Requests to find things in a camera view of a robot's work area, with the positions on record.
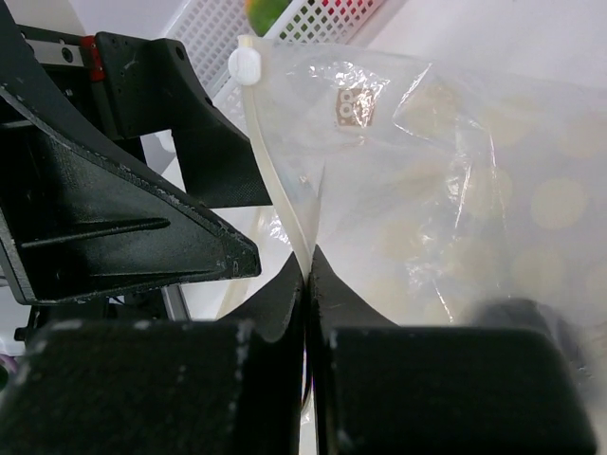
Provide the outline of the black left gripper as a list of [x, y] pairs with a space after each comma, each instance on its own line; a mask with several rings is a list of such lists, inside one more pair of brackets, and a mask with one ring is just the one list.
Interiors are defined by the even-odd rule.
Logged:
[[17, 27], [24, 42], [13, 55], [13, 135], [25, 142], [40, 135], [70, 142], [102, 140], [93, 97], [92, 58], [78, 35]]

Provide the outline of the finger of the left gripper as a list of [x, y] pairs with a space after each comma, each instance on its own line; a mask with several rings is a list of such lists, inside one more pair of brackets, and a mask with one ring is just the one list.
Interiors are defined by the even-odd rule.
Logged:
[[249, 139], [213, 105], [181, 42], [99, 32], [94, 43], [111, 136], [169, 131], [189, 195], [210, 209], [270, 205]]
[[111, 136], [95, 35], [80, 36], [102, 140], [13, 135], [13, 55], [1, 8], [1, 267], [24, 305], [81, 303], [184, 282], [255, 277], [258, 248], [186, 192], [169, 131]]

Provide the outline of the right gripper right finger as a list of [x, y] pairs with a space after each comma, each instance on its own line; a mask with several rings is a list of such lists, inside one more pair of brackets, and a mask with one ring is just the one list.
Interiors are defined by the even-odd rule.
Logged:
[[333, 270], [308, 278], [321, 454], [594, 454], [566, 351], [527, 300], [471, 326], [399, 326]]

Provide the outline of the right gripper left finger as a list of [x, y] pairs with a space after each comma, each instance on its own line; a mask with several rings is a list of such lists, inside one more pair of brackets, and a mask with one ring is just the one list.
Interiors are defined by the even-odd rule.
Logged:
[[2, 452], [296, 453], [304, 293], [289, 257], [213, 322], [48, 324], [2, 396]]

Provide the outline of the white perforated plastic basket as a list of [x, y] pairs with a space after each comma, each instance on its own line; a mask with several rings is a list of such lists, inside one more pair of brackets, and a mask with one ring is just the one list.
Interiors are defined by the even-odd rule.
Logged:
[[[267, 37], [301, 43], [366, 46], [395, 18], [402, 1], [292, 1]], [[215, 107], [232, 122], [242, 114], [228, 58], [240, 35], [251, 33], [243, 1], [185, 1], [165, 29], [181, 42]]]

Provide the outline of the orange green toy mango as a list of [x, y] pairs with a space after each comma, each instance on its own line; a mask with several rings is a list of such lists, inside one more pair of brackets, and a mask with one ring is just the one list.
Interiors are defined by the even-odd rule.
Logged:
[[290, 0], [246, 0], [245, 14], [255, 34], [265, 36], [290, 3]]

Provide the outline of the clear zip top bag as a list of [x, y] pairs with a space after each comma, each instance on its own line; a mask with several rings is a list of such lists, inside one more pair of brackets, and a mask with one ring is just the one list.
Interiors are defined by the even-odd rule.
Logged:
[[530, 325], [606, 423], [606, 93], [244, 35], [248, 137], [303, 271], [400, 325]]

